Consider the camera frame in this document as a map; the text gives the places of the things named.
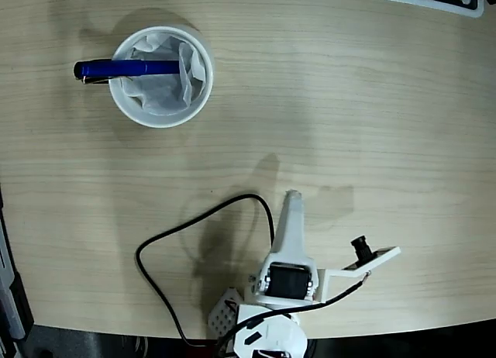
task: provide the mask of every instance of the wood grain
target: wood grain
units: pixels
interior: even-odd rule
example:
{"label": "wood grain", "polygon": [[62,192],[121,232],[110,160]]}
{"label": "wood grain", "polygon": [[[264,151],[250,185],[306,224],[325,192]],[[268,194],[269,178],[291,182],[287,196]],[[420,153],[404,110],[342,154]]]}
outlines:
{"label": "wood grain", "polygon": [[[215,52],[192,121],[143,128],[106,86],[72,79],[75,61],[171,22]],[[289,188],[320,267],[353,261],[360,235],[403,249],[357,294],[302,315],[310,337],[496,318],[495,22],[494,8],[468,19],[377,0],[1,0],[0,182],[36,322],[177,336],[138,244],[244,191],[277,219]],[[263,211],[244,202],[144,262],[200,338],[267,251]]]}

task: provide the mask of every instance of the black wire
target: black wire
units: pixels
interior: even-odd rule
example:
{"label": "black wire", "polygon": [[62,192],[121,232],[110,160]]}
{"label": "black wire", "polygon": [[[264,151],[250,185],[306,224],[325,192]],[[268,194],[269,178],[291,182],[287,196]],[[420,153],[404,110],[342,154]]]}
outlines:
{"label": "black wire", "polygon": [[334,298],[329,299],[328,301],[321,303],[321,304],[313,304],[313,305],[307,305],[307,306],[295,306],[293,308],[284,308],[284,309],[278,309],[278,310],[271,310],[269,312],[264,312],[260,313],[259,315],[254,315],[253,317],[250,317],[248,319],[245,319],[244,321],[238,323],[234,327],[232,327],[223,337],[221,337],[217,343],[215,344],[215,349],[214,349],[214,358],[224,358],[226,355],[221,355],[220,352],[223,348],[223,346],[230,340],[232,339],[236,333],[238,333],[240,330],[244,329],[247,327],[249,324],[256,325],[257,323],[263,322],[264,319],[274,317],[276,315],[284,315],[284,314],[291,314],[291,313],[298,313],[298,312],[308,312],[310,310],[317,310],[321,308],[325,308],[326,306],[330,306],[332,304],[335,304],[336,302],[343,300],[346,296],[349,294],[352,294],[354,291],[356,291],[358,288],[363,286],[365,278],[357,283],[355,283],[353,286],[348,288],[347,290],[341,292]]}
{"label": "black wire", "polygon": [[267,214],[267,221],[269,223],[269,233],[270,233],[270,243],[274,241],[274,220],[272,219],[272,213],[270,212],[269,205],[264,201],[262,197],[260,197],[257,194],[242,194],[238,195],[237,197],[230,198],[227,201],[224,201],[220,205],[216,205],[214,208],[209,209],[207,212],[201,214],[200,216],[195,217],[194,219],[185,222],[184,224],[181,224],[179,226],[176,226],[175,228],[169,229],[165,232],[162,232],[161,234],[157,234],[156,236],[152,236],[151,238],[145,240],[143,243],[141,243],[138,248],[136,249],[136,264],[138,266],[139,271],[141,274],[145,277],[145,279],[148,281],[150,286],[155,290],[155,292],[158,294],[160,299],[164,302],[165,306],[169,310],[170,316],[172,317],[174,324],[176,325],[177,332],[179,333],[179,336],[183,339],[183,341],[188,344],[189,346],[192,347],[203,347],[205,345],[196,345],[194,343],[191,343],[186,335],[183,332],[183,329],[181,328],[181,323],[179,322],[179,319],[177,318],[176,312],[174,311],[174,308],[172,307],[171,303],[167,300],[165,297],[165,294],[162,292],[162,290],[158,287],[158,285],[155,283],[155,281],[152,279],[152,277],[148,274],[146,271],[143,262],[141,261],[141,253],[143,250],[150,245],[153,242],[156,242],[159,239],[163,239],[166,236],[170,236],[171,234],[175,234],[176,232],[180,232],[181,230],[184,230],[194,224],[199,223],[202,220],[205,220],[209,216],[213,215],[214,213],[220,211],[221,209],[227,207],[228,205],[231,205],[233,203],[236,203],[237,201],[242,201],[245,199],[255,199],[259,203],[262,204],[263,209],[265,210],[265,213]]}

